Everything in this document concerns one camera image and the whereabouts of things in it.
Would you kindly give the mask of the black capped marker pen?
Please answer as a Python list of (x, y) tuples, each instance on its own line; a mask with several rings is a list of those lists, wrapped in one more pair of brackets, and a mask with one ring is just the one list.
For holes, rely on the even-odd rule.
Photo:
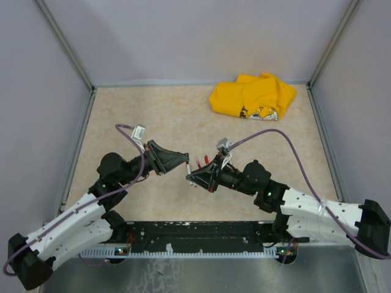
[[(191, 166), (190, 166), (190, 163), (188, 161), (186, 161), (186, 169), (187, 169), (187, 175), (190, 175), (191, 174)], [(189, 184), (192, 187), (196, 187), (196, 184), (193, 183), (192, 181), (189, 181)]]

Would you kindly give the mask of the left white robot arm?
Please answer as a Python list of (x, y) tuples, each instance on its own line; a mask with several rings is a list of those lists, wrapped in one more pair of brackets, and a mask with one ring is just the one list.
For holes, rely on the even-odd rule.
[(97, 168), (99, 179), (71, 208), (37, 231), (8, 241), (8, 261), (25, 290), (48, 280), (64, 262), (85, 249), (106, 241), (120, 242), (127, 235), (126, 221), (113, 210), (127, 195), (125, 185), (150, 172), (163, 175), (187, 162), (188, 153), (166, 150), (151, 140), (141, 154), (126, 161), (108, 153)]

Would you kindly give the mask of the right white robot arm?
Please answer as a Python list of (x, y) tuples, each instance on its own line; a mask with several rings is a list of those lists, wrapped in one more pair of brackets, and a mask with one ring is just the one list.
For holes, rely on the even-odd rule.
[(306, 238), (336, 242), (371, 258), (390, 259), (390, 218), (376, 201), (322, 200), (273, 180), (258, 161), (248, 163), (242, 171), (213, 161), (186, 179), (211, 193), (223, 186), (253, 196), (254, 205), (276, 215), (272, 232), (279, 241)]

